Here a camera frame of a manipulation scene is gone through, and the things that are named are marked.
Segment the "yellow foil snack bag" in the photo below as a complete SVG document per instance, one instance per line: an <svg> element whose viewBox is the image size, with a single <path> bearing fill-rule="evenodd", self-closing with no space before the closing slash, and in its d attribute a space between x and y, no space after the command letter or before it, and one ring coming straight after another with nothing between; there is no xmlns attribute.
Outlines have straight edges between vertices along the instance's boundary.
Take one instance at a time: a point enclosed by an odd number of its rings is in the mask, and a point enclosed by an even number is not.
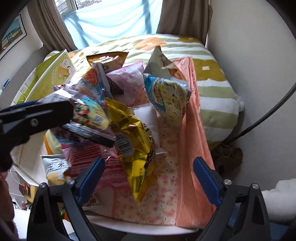
<svg viewBox="0 0 296 241"><path fill-rule="evenodd" d="M128 106L105 99L107 116L116 135L115 147L127 175L133 198L140 204L156 181L156 145L148 126Z"/></svg>

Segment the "green cardboard box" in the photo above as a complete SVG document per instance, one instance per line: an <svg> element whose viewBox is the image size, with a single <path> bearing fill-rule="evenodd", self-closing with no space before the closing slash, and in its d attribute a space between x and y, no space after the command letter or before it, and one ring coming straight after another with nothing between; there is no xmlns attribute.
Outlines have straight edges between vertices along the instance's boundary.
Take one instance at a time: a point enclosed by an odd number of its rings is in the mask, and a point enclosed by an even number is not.
<svg viewBox="0 0 296 241"><path fill-rule="evenodd" d="M67 50L53 51L38 65L19 88L11 105L39 100L57 85L69 83L76 69Z"/></svg>

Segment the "blue white chip bag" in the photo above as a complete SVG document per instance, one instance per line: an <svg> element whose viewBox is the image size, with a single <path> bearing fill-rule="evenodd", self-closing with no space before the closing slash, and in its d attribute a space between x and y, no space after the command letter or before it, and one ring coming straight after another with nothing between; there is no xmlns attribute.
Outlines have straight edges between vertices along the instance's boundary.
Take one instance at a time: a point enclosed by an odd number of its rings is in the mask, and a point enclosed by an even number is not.
<svg viewBox="0 0 296 241"><path fill-rule="evenodd" d="M191 96L185 76L156 46L143 73L147 96L167 123L180 128Z"/></svg>

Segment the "gold white chip bag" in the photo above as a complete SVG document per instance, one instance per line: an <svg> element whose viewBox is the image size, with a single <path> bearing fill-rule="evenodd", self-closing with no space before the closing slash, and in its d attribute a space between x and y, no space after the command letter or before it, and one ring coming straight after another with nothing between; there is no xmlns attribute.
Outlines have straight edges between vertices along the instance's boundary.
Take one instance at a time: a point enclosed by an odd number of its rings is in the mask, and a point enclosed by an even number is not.
<svg viewBox="0 0 296 241"><path fill-rule="evenodd" d="M97 63L100 63L105 71L109 73L113 70L120 69L128 56L128 52L106 52L94 55L86 56L86 59L90 66L94 66Z"/></svg>

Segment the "pink floral towel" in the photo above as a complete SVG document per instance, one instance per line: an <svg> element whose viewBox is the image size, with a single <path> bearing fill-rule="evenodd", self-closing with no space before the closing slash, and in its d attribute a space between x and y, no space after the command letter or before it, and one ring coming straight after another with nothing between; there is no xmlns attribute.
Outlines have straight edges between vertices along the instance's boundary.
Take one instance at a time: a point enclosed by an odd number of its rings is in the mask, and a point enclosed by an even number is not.
<svg viewBox="0 0 296 241"><path fill-rule="evenodd" d="M128 190L101 189L97 193L101 206L93 213L148 225L174 225L183 228L204 228L215 207L210 204L193 171L193 161L203 157L213 168L200 117L200 101L194 62L191 57L175 60L191 89L191 97L180 129L170 128L159 117L159 137L165 154L157 155L155 184L137 204Z"/></svg>

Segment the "white corn snack bag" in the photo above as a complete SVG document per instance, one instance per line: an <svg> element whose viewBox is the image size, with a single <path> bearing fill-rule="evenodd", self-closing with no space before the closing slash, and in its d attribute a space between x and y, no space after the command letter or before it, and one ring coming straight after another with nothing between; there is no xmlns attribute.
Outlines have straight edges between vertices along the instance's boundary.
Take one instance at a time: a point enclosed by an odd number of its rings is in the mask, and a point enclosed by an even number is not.
<svg viewBox="0 0 296 241"><path fill-rule="evenodd" d="M65 173L69 165L63 154L41 155L49 186L63 185L71 177Z"/></svg>

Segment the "colorful candy bag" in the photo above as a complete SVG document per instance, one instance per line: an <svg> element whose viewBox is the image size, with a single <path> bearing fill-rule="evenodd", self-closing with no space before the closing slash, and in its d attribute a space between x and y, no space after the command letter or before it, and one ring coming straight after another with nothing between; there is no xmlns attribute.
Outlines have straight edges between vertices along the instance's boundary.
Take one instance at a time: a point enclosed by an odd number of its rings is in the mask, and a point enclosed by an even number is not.
<svg viewBox="0 0 296 241"><path fill-rule="evenodd" d="M62 88L41 99L40 103L68 101L73 106L72 121L90 128L105 131L110 121L101 105L89 96L75 90Z"/></svg>

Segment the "floral striped bed quilt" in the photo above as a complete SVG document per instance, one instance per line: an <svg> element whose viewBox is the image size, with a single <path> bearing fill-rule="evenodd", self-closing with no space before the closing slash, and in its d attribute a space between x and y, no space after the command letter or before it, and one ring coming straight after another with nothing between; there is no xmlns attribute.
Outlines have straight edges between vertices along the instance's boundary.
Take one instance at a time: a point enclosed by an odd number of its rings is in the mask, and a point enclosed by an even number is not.
<svg viewBox="0 0 296 241"><path fill-rule="evenodd" d="M126 37L69 52L76 68L75 77L90 67L86 57L105 52L127 52L125 65L147 63L154 47L160 46L171 61L192 57L201 101L201 118L210 150L217 147L233 131L245 104L238 96L214 56L196 38L165 34Z"/></svg>

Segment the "brown left curtain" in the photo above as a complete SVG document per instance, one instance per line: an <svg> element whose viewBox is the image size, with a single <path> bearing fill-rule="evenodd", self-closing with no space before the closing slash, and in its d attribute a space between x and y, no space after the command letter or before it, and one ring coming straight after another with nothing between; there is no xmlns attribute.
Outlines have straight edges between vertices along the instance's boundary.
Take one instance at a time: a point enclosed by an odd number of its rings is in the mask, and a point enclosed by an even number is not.
<svg viewBox="0 0 296 241"><path fill-rule="evenodd" d="M53 0L33 0L27 8L34 29L48 51L77 49Z"/></svg>

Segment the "brown curtain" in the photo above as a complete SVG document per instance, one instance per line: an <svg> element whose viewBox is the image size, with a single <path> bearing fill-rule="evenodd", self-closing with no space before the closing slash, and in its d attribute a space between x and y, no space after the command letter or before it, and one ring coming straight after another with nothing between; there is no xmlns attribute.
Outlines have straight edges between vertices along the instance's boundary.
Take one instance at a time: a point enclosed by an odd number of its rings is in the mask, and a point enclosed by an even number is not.
<svg viewBox="0 0 296 241"><path fill-rule="evenodd" d="M48 51L77 49L53 0L33 0L27 8L34 29Z"/></svg>
<svg viewBox="0 0 296 241"><path fill-rule="evenodd" d="M195 37L206 44L211 18L209 0L166 0L157 33Z"/></svg>

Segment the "pink snack bag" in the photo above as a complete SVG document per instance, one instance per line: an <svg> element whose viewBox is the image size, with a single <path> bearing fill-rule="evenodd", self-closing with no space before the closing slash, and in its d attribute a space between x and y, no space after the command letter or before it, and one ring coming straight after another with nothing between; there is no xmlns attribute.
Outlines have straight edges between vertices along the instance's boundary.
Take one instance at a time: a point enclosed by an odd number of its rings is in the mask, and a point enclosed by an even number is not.
<svg viewBox="0 0 296 241"><path fill-rule="evenodd" d="M139 61L107 73L113 99L129 107L149 103L143 72L143 62Z"/></svg>

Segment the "light blue window cloth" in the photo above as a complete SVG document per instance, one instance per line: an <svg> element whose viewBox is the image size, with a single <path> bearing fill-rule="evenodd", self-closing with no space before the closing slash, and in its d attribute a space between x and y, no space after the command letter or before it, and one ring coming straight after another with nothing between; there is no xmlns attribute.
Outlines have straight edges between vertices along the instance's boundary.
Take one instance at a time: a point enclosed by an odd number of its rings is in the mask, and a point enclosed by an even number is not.
<svg viewBox="0 0 296 241"><path fill-rule="evenodd" d="M162 1L101 1L71 13L62 19L77 49L98 43L155 34Z"/></svg>

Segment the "brown right curtain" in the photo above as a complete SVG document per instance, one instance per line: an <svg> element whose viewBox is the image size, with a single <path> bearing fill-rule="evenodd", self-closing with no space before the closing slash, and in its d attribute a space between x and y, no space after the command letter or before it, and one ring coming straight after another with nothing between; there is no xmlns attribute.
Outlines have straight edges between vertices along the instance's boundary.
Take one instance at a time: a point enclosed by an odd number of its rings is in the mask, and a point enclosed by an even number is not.
<svg viewBox="0 0 296 241"><path fill-rule="evenodd" d="M209 0L166 0L157 33L195 37L206 44L211 18Z"/></svg>

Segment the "framed wall picture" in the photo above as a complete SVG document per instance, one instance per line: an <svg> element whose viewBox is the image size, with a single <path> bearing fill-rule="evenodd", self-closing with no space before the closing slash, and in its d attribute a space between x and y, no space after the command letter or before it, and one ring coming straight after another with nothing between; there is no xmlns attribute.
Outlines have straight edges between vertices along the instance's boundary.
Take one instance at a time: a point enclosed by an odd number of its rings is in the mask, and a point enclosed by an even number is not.
<svg viewBox="0 0 296 241"><path fill-rule="evenodd" d="M19 14L12 22L4 37L2 38L0 58L2 59L8 53L8 51L10 51L10 49L20 40L22 40L26 35L27 32L23 25L22 16L21 14Z"/></svg>

